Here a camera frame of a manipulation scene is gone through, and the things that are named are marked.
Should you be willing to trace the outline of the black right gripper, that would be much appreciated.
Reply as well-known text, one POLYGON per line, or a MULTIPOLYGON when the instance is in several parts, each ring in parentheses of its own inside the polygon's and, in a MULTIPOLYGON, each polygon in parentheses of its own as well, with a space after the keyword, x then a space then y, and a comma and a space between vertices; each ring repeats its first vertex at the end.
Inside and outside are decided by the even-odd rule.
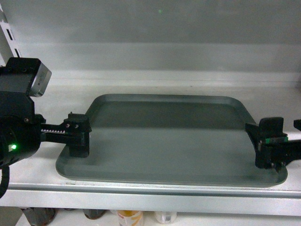
POLYGON ((282 117, 263 118, 258 124, 245 124, 245 131, 255 150, 256 167, 279 169, 301 159, 301 141, 288 141, 283 126, 282 117))

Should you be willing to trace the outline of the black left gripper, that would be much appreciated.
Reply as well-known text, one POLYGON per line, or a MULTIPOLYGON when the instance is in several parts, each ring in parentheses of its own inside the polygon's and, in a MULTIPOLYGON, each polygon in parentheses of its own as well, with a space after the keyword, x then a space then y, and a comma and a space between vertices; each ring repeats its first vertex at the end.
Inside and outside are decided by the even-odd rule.
POLYGON ((45 124, 34 101, 25 93, 0 93, 0 166, 3 168, 34 155, 41 141, 65 144, 69 156, 87 158, 91 126, 84 114, 70 113, 59 125, 45 124))

